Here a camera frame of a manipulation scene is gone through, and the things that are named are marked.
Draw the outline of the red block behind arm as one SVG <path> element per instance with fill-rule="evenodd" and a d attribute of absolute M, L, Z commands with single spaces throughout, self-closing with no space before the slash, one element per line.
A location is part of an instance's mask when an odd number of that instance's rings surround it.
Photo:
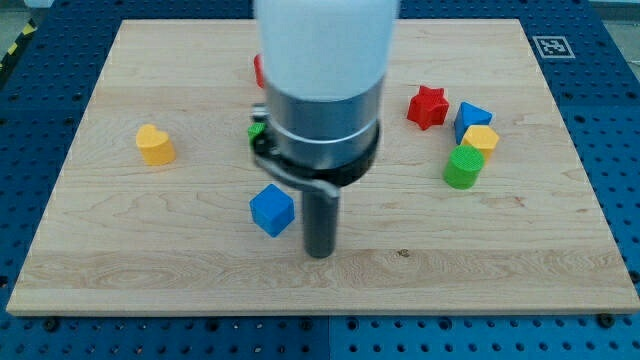
<path fill-rule="evenodd" d="M 259 88 L 263 89 L 264 88 L 264 73 L 263 73 L 263 67 L 262 67 L 262 56 L 260 54 L 257 54 L 257 55 L 254 56 L 253 65 L 254 65 L 254 73 L 255 73 L 256 84 L 257 84 L 257 86 Z"/>

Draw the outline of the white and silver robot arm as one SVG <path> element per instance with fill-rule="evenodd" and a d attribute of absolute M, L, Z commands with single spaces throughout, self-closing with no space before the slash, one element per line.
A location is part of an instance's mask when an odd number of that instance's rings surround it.
<path fill-rule="evenodd" d="M 269 126 L 283 156 L 325 170 L 375 144 L 397 0 L 257 0 Z"/>

